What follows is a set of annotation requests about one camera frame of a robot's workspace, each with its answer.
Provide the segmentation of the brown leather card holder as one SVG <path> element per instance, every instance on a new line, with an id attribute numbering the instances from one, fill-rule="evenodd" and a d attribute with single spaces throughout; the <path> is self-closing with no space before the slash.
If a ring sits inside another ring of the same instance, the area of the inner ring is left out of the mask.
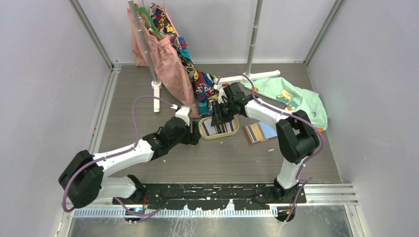
<path id="1" fill-rule="evenodd" d="M 263 122 L 243 126 L 243 131 L 249 145 L 277 138 L 277 131 Z"/>

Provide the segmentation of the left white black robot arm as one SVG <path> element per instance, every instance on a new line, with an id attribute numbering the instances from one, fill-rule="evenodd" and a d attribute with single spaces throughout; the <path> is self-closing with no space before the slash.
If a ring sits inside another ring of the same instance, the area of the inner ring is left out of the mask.
<path id="1" fill-rule="evenodd" d="M 178 144 L 197 145 L 200 138 L 197 121 L 187 125 L 183 119 L 172 117 L 158 131 L 132 145 L 97 154 L 88 150 L 78 152 L 58 180 L 64 190 L 63 209 L 71 212 L 102 198 L 113 198 L 124 204 L 142 202 L 146 188 L 137 177 L 112 175 L 165 156 Z"/>

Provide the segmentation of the beige oval card tray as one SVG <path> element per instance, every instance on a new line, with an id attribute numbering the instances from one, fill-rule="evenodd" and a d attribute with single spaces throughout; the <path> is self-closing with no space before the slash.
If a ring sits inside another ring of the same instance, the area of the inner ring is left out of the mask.
<path id="1" fill-rule="evenodd" d="M 205 140 L 212 140 L 235 135 L 240 127 L 238 118 L 233 116 L 233 120 L 219 126 L 212 126 L 212 117 L 203 118 L 199 121 L 199 133 Z"/>

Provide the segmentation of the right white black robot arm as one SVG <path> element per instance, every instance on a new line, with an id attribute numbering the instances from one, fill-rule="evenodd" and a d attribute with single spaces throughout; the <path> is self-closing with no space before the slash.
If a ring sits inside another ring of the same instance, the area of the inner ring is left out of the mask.
<path id="1" fill-rule="evenodd" d="M 320 141 L 305 111 L 289 113 L 265 103 L 253 94 L 246 95 L 237 83 L 224 88 L 220 101 L 212 104 L 212 126 L 230 122 L 235 115 L 256 119 L 277 132 L 280 152 L 284 158 L 274 179 L 272 192 L 277 201 L 288 202 L 299 185 L 305 162 L 314 155 Z"/>

